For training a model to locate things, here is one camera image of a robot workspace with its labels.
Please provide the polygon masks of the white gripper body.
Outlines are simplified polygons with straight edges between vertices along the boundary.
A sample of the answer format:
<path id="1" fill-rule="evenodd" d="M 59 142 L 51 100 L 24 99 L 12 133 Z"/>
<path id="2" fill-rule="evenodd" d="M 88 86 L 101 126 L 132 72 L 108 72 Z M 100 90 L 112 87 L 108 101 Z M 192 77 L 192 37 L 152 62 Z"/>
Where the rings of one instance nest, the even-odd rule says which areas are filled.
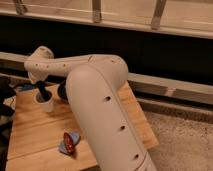
<path id="1" fill-rule="evenodd" d="M 47 78 L 47 75 L 45 73 L 40 73 L 40 72 L 37 72 L 37 73 L 29 72 L 28 77 L 31 83 L 35 84 L 38 81 L 44 81 Z"/>

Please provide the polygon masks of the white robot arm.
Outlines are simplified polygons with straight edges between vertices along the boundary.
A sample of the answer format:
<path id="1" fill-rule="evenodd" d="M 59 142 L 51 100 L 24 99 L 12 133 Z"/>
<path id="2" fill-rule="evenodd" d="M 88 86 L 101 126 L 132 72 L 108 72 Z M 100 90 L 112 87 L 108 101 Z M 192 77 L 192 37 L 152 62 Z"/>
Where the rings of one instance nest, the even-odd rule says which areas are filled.
<path id="1" fill-rule="evenodd" d="M 121 57 L 55 58 L 49 48 L 40 46 L 24 67 L 34 82 L 50 75 L 66 79 L 68 102 L 101 171 L 157 171 L 118 97 L 128 77 Z"/>

